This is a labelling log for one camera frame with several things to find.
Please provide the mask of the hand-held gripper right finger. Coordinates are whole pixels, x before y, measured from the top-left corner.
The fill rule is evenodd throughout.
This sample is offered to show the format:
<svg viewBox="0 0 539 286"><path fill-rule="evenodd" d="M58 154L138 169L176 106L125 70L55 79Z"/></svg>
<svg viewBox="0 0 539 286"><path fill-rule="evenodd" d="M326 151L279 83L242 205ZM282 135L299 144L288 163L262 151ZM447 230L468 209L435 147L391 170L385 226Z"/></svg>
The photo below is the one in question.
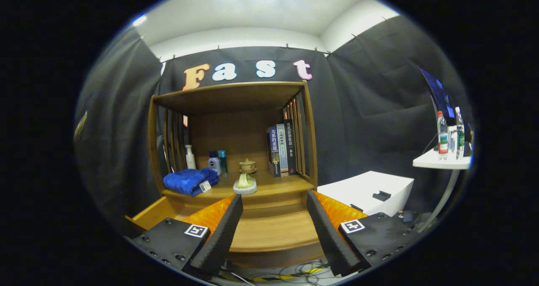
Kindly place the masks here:
<svg viewBox="0 0 539 286"><path fill-rule="evenodd" d="M334 275L345 277L381 266L420 237L396 215L367 215L313 190L306 194L306 208Z"/></svg>

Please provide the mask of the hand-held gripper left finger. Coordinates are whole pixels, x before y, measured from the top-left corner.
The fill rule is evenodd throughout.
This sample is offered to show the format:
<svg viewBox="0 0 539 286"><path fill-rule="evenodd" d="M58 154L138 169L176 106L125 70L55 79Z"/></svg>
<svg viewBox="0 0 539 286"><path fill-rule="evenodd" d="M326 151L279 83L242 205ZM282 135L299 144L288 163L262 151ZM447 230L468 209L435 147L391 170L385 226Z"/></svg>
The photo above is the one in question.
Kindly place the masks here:
<svg viewBox="0 0 539 286"><path fill-rule="evenodd" d="M131 244L174 271L212 278L227 259L243 210L241 195L233 194L184 219L145 213L145 225L133 220L141 233Z"/></svg>

